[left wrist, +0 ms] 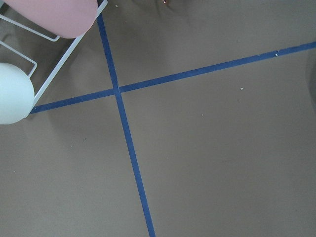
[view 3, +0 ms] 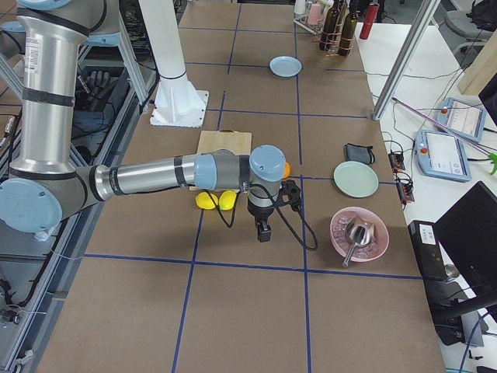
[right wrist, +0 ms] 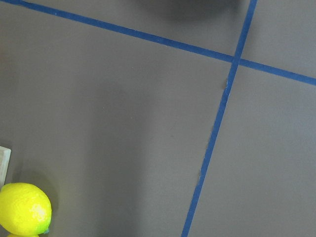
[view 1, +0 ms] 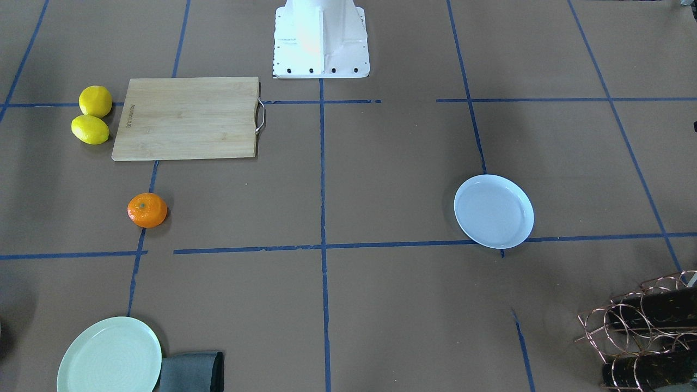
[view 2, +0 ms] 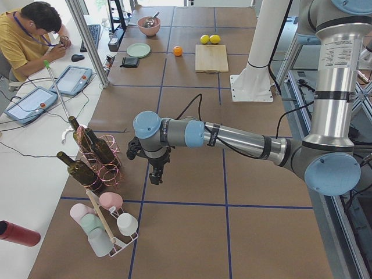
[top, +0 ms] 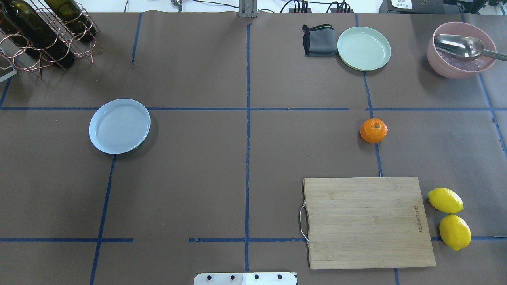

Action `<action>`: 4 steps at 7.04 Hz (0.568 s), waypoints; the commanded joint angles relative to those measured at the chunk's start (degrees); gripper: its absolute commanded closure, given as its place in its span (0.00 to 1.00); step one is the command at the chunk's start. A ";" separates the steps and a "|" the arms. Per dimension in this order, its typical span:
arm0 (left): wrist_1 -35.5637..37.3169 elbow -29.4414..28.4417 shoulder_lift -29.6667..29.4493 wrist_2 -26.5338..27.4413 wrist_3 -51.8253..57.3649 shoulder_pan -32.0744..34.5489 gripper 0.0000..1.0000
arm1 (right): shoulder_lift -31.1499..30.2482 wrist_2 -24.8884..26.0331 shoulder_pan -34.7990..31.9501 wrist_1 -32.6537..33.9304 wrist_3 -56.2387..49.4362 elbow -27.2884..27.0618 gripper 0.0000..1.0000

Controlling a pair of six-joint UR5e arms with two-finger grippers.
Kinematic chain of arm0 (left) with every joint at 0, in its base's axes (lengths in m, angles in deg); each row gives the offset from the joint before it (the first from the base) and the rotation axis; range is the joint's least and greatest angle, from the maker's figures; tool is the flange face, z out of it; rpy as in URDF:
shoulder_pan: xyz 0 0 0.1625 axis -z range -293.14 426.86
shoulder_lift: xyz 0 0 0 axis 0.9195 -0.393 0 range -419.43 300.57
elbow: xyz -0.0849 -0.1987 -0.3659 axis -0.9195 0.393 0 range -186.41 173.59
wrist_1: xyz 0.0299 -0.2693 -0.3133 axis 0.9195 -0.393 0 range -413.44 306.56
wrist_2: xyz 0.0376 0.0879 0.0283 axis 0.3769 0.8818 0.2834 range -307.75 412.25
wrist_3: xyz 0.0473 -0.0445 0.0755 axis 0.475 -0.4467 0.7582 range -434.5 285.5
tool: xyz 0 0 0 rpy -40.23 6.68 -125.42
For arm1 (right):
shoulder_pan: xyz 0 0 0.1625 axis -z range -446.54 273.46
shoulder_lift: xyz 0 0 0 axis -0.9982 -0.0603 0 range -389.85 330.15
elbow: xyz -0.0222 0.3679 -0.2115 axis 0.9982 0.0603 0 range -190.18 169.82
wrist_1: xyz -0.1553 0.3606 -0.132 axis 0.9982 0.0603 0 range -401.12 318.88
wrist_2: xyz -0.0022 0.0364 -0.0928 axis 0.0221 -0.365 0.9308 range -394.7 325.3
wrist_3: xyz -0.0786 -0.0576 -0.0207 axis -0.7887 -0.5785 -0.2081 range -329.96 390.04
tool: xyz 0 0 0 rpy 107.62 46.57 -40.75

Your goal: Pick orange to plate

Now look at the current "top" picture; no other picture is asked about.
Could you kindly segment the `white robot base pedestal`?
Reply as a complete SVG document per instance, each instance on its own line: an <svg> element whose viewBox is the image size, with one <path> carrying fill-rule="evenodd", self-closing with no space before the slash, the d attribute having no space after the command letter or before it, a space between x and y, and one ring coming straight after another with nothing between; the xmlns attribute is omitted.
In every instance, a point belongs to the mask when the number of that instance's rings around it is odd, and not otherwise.
<svg viewBox="0 0 507 285"><path fill-rule="evenodd" d="M197 274L194 285L297 285L293 272L227 272Z"/></svg>

